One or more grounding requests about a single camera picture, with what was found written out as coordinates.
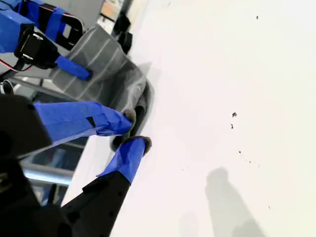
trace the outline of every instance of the metal bar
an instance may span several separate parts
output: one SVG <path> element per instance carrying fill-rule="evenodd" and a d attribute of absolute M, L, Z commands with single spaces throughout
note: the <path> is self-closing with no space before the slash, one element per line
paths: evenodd
<path fill-rule="evenodd" d="M 24 175 L 31 181 L 41 181 L 45 183 L 69 186 L 74 175 L 73 171 L 48 167 L 38 164 L 21 162 Z"/>
<path fill-rule="evenodd" d="M 26 86 L 28 88 L 31 88 L 33 90 L 36 90 L 36 91 L 39 91 L 39 92 L 42 92 L 44 94 L 47 94 L 47 95 L 50 95 L 50 96 L 53 96 L 53 97 L 57 97 L 59 99 L 62 99 L 62 100 L 66 100 L 66 101 L 77 101 L 76 99 L 73 99 L 67 95 L 64 95 L 64 94 L 61 94 L 61 93 L 58 93 L 56 91 L 52 91 L 52 90 L 49 90 L 49 89 L 46 89 L 44 87 L 41 87 L 41 86 L 38 86 L 38 85 L 34 85 L 30 82 L 27 82 L 27 81 L 23 81 L 23 80 L 20 80 L 20 79 L 17 79 L 17 78 L 9 78 L 8 79 L 10 82 L 13 82 L 13 83 L 16 83 L 16 84 L 20 84 L 22 86 Z"/>
<path fill-rule="evenodd" d="M 76 144 L 76 143 L 73 143 L 73 142 L 65 142 L 63 143 L 63 145 L 67 145 L 67 146 L 70 146 L 70 147 L 76 147 L 76 148 L 79 148 L 79 149 L 84 149 L 85 145 L 79 145 L 79 144 Z"/>

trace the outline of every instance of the blue painter's tape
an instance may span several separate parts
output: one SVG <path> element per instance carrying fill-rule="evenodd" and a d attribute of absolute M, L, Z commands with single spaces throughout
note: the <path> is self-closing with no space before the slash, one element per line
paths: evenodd
<path fill-rule="evenodd" d="M 0 53 L 14 52 L 21 31 L 21 24 L 32 24 L 32 22 L 12 11 L 0 11 Z"/>
<path fill-rule="evenodd" d="M 38 5 L 43 5 L 44 4 L 44 2 L 42 2 L 40 0 L 32 0 L 32 1 L 36 2 Z"/>
<path fill-rule="evenodd" d="M 123 135 L 132 126 L 123 114 L 92 101 L 36 103 L 34 106 L 53 146 L 84 136 Z"/>
<path fill-rule="evenodd" d="M 82 66 L 70 61 L 68 58 L 60 55 L 55 63 L 57 64 L 58 67 L 61 69 L 67 71 L 68 73 L 82 79 L 82 80 L 87 80 L 90 76 L 90 72 L 83 68 Z"/>
<path fill-rule="evenodd" d="M 63 17 L 64 13 L 66 12 L 63 9 L 56 7 L 49 18 L 45 35 L 52 41 L 56 41 L 58 32 L 64 32 L 65 24 L 63 23 L 61 25 L 61 18 Z"/>
<path fill-rule="evenodd" d="M 97 177 L 119 171 L 132 183 L 144 155 L 145 145 L 146 142 L 142 138 L 136 138 L 122 144 L 103 173 L 97 175 Z"/>
<path fill-rule="evenodd" d="M 10 5 L 12 10 L 13 8 L 15 8 L 18 4 L 22 2 L 22 0 L 1 0 L 1 1 Z"/>

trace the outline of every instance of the blue plastic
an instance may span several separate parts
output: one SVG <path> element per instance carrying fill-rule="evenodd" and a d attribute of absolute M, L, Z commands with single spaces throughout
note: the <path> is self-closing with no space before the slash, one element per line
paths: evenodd
<path fill-rule="evenodd" d="M 32 24 L 32 22 L 12 10 L 0 11 L 0 53 L 14 52 L 18 44 L 21 24 Z"/>
<path fill-rule="evenodd" d="M 58 67 L 61 69 L 69 72 L 72 75 L 75 75 L 76 77 L 82 79 L 82 80 L 87 80 L 90 76 L 90 72 L 83 68 L 82 66 L 70 61 L 68 58 L 64 56 L 59 56 L 55 63 L 57 64 Z"/>
<path fill-rule="evenodd" d="M 36 103 L 34 106 L 53 146 L 91 135 L 123 135 L 132 125 L 123 114 L 92 101 Z M 95 127 L 88 117 L 92 117 Z"/>
<path fill-rule="evenodd" d="M 63 9 L 56 7 L 49 18 L 45 35 L 52 41 L 56 41 L 58 32 L 64 32 L 66 24 L 61 22 L 64 13 L 66 12 Z"/>
<path fill-rule="evenodd" d="M 132 183 L 144 155 L 145 145 L 146 142 L 142 138 L 136 138 L 122 144 L 115 152 L 114 157 L 105 170 L 97 175 L 97 177 L 119 171 Z"/>

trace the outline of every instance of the red wire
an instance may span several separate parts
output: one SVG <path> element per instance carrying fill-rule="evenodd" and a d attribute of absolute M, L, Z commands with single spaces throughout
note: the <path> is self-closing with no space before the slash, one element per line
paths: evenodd
<path fill-rule="evenodd" d="M 3 60 L 1 60 L 1 59 L 0 59 L 0 63 L 2 63 L 3 65 L 5 65 L 6 67 L 10 68 L 11 70 L 13 70 L 13 71 L 15 71 L 15 72 L 24 72 L 24 71 L 26 71 L 26 70 L 28 70 L 28 69 L 30 69 L 30 68 L 32 67 L 32 65 L 30 65 L 29 67 L 27 67 L 27 68 L 24 69 L 24 70 L 16 70 L 13 66 L 7 64 L 5 61 L 3 61 Z"/>

